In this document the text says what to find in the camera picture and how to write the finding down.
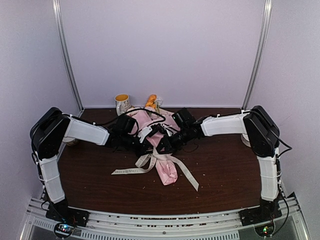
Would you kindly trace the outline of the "pink wrapping paper sheet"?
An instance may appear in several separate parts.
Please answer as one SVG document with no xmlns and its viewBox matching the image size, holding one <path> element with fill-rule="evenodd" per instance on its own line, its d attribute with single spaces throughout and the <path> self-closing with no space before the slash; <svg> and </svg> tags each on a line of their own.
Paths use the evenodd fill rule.
<svg viewBox="0 0 320 240">
<path fill-rule="evenodd" d="M 142 153 L 135 163 L 135 168 L 129 169 L 128 173 L 145 174 L 156 169 L 163 185 L 175 183 L 178 172 L 169 137 L 180 128 L 172 117 L 173 113 L 147 106 L 143 109 L 133 108 L 127 115 L 137 121 L 137 126 L 131 132 L 137 135 L 141 143 L 151 144 L 147 147 L 150 152 Z"/>
</svg>

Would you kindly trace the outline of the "beige printed ribbon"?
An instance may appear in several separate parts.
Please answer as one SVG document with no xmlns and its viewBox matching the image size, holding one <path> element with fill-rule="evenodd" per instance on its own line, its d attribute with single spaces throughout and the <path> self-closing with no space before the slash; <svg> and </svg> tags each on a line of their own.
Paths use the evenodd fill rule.
<svg viewBox="0 0 320 240">
<path fill-rule="evenodd" d="M 156 169 L 157 174 L 164 186 L 171 185 L 178 180 L 178 171 L 176 165 L 180 168 L 183 175 L 186 177 L 192 187 L 198 191 L 199 183 L 186 167 L 186 165 L 174 157 L 171 153 L 160 154 L 154 148 L 152 153 L 142 155 L 135 162 L 135 168 L 116 169 L 111 175 L 138 175 L 146 174 L 153 168 Z"/>
</svg>

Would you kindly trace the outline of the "white patterned mug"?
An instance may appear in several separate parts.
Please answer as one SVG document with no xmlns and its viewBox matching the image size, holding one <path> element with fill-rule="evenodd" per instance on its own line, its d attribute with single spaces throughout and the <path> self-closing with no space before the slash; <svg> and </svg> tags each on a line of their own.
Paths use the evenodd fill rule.
<svg viewBox="0 0 320 240">
<path fill-rule="evenodd" d="M 115 109 L 118 116 L 129 110 L 132 105 L 130 103 L 130 96 L 128 94 L 118 94 L 114 98 Z"/>
</svg>

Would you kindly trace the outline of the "white fake flower stem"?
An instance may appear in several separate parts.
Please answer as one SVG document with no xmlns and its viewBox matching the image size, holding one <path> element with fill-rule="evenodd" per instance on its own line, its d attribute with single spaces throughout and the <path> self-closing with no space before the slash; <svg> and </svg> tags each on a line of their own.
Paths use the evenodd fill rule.
<svg viewBox="0 0 320 240">
<path fill-rule="evenodd" d="M 163 104 L 163 99 L 162 98 L 157 98 L 156 100 L 155 100 L 155 104 L 158 106 L 158 107 L 160 107 L 160 106 L 162 106 L 162 104 Z"/>
</svg>

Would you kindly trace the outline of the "orange fake flower stem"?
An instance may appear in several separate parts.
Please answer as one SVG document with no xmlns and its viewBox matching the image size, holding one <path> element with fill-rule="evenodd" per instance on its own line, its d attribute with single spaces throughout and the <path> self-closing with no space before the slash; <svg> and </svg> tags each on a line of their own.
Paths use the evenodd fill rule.
<svg viewBox="0 0 320 240">
<path fill-rule="evenodd" d="M 156 94 L 151 94 L 148 97 L 148 100 L 145 104 L 145 107 L 150 107 L 150 108 L 156 109 L 156 107 L 157 107 L 157 95 Z"/>
</svg>

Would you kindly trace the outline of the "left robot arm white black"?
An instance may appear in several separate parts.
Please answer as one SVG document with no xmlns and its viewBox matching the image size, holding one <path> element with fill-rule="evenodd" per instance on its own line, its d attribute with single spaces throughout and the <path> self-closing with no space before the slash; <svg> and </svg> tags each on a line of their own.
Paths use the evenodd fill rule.
<svg viewBox="0 0 320 240">
<path fill-rule="evenodd" d="M 67 148 L 78 142 L 97 147 L 132 150 L 137 156 L 149 154 L 152 144 L 139 137 L 141 124 L 128 114 L 105 122 L 94 122 L 51 107 L 30 130 L 32 158 L 49 202 L 49 210 L 61 222 L 72 218 L 61 179 L 60 163 Z"/>
</svg>

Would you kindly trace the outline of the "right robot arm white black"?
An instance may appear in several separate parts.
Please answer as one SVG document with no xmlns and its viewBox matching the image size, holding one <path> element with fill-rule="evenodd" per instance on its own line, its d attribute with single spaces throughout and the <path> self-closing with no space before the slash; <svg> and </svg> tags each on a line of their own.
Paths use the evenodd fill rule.
<svg viewBox="0 0 320 240">
<path fill-rule="evenodd" d="M 172 118 L 180 129 L 160 140 L 156 146 L 159 154 L 171 154 L 194 139 L 240 134 L 242 142 L 251 148 L 259 163 L 261 197 L 256 216 L 266 221 L 276 212 L 281 178 L 280 130 L 262 106 L 256 105 L 237 114 L 208 115 L 200 119 L 182 108 Z"/>
</svg>

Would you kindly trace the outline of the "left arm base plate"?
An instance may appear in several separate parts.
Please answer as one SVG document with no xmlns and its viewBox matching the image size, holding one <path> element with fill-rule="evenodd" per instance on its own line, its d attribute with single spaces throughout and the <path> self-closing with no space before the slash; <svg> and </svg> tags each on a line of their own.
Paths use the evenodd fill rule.
<svg viewBox="0 0 320 240">
<path fill-rule="evenodd" d="M 72 226 L 86 227 L 89 220 L 90 213 L 85 210 L 75 208 L 68 208 L 67 213 L 57 213 L 54 209 L 49 208 L 45 217 L 56 222 L 67 223 Z"/>
</svg>

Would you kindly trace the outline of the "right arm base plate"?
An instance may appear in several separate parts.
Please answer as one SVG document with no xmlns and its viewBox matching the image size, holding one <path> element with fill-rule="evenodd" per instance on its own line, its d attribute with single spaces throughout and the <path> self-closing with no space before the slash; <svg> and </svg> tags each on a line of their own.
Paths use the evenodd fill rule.
<svg viewBox="0 0 320 240">
<path fill-rule="evenodd" d="M 276 208 L 269 207 L 254 207 L 246 208 L 239 212 L 239 217 L 242 226 L 256 225 L 263 222 L 269 222 L 272 219 L 282 216 L 282 212 Z"/>
</svg>

